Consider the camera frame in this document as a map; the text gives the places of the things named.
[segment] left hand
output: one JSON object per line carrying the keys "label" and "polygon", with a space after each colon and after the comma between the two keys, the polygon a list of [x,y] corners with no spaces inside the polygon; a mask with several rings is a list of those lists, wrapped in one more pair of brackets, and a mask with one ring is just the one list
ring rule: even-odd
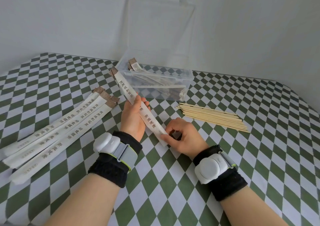
{"label": "left hand", "polygon": [[136,96],[133,105],[127,100],[124,104],[124,109],[121,115],[121,127],[120,131],[125,132],[133,136],[138,142],[141,141],[146,125],[140,117],[139,110],[141,102],[149,107],[149,101],[146,98],[141,98],[139,95]]}

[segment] brown patterned wrapper end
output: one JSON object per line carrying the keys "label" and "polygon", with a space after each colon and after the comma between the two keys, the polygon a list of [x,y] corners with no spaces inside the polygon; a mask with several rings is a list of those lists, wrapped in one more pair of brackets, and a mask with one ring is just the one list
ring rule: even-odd
{"label": "brown patterned wrapper end", "polygon": [[103,91],[105,91],[106,89],[102,88],[101,86],[99,86],[98,88],[95,88],[92,93],[97,92],[99,94],[101,94]]}
{"label": "brown patterned wrapper end", "polygon": [[115,67],[110,68],[109,74],[111,76],[115,76],[115,74],[118,72],[118,70]]}
{"label": "brown patterned wrapper end", "polygon": [[114,103],[111,100],[108,100],[105,104],[110,108],[114,108],[117,105],[117,103]]}
{"label": "brown patterned wrapper end", "polygon": [[137,60],[135,59],[135,58],[131,58],[130,60],[129,60],[129,63],[130,64],[134,64],[134,63],[136,63],[137,62]]}
{"label": "brown patterned wrapper end", "polygon": [[115,97],[115,96],[111,96],[111,97],[110,97],[110,100],[113,101],[113,102],[115,102],[115,103],[118,103],[118,101],[120,100],[120,98]]}
{"label": "brown patterned wrapper end", "polygon": [[106,101],[110,100],[111,95],[109,95],[106,91],[101,92],[100,96]]}

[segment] forearm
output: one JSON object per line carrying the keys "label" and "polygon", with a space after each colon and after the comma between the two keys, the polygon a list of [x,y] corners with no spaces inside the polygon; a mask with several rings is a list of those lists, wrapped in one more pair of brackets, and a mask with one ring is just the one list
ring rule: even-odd
{"label": "forearm", "polygon": [[45,226],[106,225],[120,187],[90,173],[80,187],[55,211]]}
{"label": "forearm", "polygon": [[264,201],[245,186],[221,201],[232,226],[285,226],[287,225]]}

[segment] checkered tablecloth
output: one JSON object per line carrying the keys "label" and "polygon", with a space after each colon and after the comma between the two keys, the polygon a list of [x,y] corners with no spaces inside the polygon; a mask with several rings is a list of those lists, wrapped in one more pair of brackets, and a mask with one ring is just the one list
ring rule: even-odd
{"label": "checkered tablecloth", "polygon": [[[119,128],[124,97],[108,68],[116,62],[43,53],[0,76],[0,148],[66,114],[98,86],[121,97],[102,121],[22,185],[0,164],[0,223],[43,224],[75,190],[96,160],[94,139]],[[250,187],[290,225],[320,225],[319,114],[275,82],[193,72],[190,104],[235,112],[251,133],[185,118],[209,145],[220,144]],[[149,99],[166,126],[183,117],[177,102]],[[189,157],[162,147],[147,130],[109,225],[228,225]]]}

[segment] hand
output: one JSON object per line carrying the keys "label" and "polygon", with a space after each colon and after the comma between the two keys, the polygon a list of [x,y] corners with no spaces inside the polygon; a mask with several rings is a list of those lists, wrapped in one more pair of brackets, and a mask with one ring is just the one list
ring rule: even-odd
{"label": "hand", "polygon": [[141,141],[146,125],[140,117],[139,109],[141,102],[149,107],[149,101],[146,98],[141,98],[139,95],[136,96],[133,105],[127,100],[124,104],[124,109],[121,115],[121,127],[120,131],[125,132],[133,136],[138,142]]}
{"label": "hand", "polygon": [[178,152],[187,156],[195,157],[201,151],[209,147],[205,140],[198,133],[194,125],[181,118],[171,120],[165,128],[165,131],[168,134],[171,134],[174,131],[179,131],[182,133],[182,138],[180,141],[166,134],[162,134],[161,139],[167,142],[171,147],[174,147]]}

